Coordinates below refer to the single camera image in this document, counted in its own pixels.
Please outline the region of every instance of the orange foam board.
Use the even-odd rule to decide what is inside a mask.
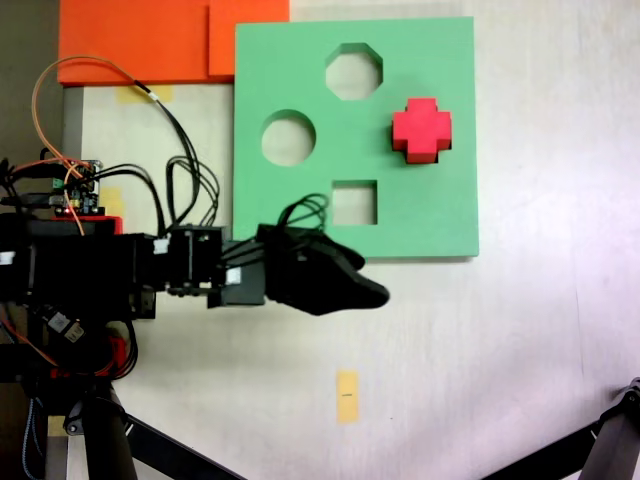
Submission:
[[[208,82],[209,0],[61,0],[59,58],[97,55],[143,83]],[[63,85],[123,85],[120,74],[78,60]]]
[[[289,0],[211,0],[209,6],[209,76],[233,82],[236,25],[289,21]]]

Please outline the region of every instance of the white table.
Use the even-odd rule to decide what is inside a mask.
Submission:
[[[252,480],[472,480],[597,418],[640,373],[640,4],[292,0],[294,21],[434,15],[475,17],[480,256],[372,263],[390,304],[321,318],[160,295],[116,384],[131,414]],[[229,224],[233,89],[174,93]],[[139,163],[164,191],[179,152],[153,107],[85,89],[83,158]],[[126,229],[153,233],[144,186],[105,183]],[[336,422],[341,369],[359,372],[355,424]]]

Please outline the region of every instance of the red cross block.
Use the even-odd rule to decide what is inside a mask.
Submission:
[[[407,163],[436,163],[451,150],[451,112],[439,112],[435,98],[410,98],[393,114],[393,149],[406,152]]]

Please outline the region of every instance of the black tripod leg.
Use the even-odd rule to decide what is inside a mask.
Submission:
[[[627,413],[608,419],[600,429],[580,480],[631,480],[640,454],[640,431]]]
[[[174,480],[244,480],[219,463],[129,417],[129,444],[137,460]]]
[[[594,422],[483,480],[562,480],[584,466],[597,431]]]
[[[101,399],[87,402],[82,428],[91,480],[138,480],[122,411],[116,405]]]

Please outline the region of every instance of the octagonal hole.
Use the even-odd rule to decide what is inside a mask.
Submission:
[[[297,110],[280,110],[269,116],[262,134],[262,154],[282,167],[304,162],[316,145],[316,129]]]
[[[327,61],[326,84],[342,100],[362,100],[382,84],[382,57],[366,43],[343,43]]]

